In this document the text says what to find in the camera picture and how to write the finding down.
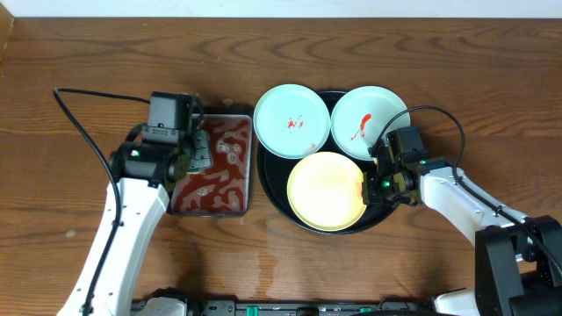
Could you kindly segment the mint green plate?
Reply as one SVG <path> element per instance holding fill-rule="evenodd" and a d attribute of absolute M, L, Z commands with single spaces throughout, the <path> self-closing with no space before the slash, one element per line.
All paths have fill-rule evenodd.
<path fill-rule="evenodd" d="M 282 84 L 265 92 L 254 110 L 254 130 L 272 154 L 301 159 L 328 139 L 331 119 L 326 103 L 313 90 Z"/>
<path fill-rule="evenodd" d="M 331 135 L 348 156 L 370 161 L 372 147 L 383 127 L 407 109 L 403 100 L 391 90 L 363 86 L 345 93 L 331 114 Z"/>

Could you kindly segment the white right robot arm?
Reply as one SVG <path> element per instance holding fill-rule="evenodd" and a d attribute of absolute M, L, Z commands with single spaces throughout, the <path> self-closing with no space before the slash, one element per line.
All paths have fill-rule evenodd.
<path fill-rule="evenodd" d="M 364 176 L 367 205 L 422 204 L 443 215 L 475 249 L 470 290 L 432 299 L 435 315 L 559 315 L 561 225 L 532 218 L 493 198 L 443 158 L 411 149 L 372 147 L 375 175 Z"/>

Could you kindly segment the green yellow sponge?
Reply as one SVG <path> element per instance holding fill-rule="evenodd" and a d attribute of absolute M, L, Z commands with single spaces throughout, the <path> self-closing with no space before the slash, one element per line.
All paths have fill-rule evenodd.
<path fill-rule="evenodd" d="M 198 169 L 189 169 L 188 174 L 205 174 L 212 166 L 205 167 L 205 168 L 198 168 Z"/>

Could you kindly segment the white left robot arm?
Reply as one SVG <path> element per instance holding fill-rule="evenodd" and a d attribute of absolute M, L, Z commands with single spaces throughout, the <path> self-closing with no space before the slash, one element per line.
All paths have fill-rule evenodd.
<path fill-rule="evenodd" d="M 208 133 L 136 126 L 109 159 L 104 215 L 62 315 L 127 315 L 148 244 L 174 189 L 211 166 Z"/>

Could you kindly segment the yellow plate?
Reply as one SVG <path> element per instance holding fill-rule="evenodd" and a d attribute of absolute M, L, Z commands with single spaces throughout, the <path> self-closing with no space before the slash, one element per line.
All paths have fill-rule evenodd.
<path fill-rule="evenodd" d="M 298 219 L 321 232 L 339 232 L 366 211 L 363 172 L 348 157 L 318 152 L 299 161 L 287 181 L 287 198 Z"/>

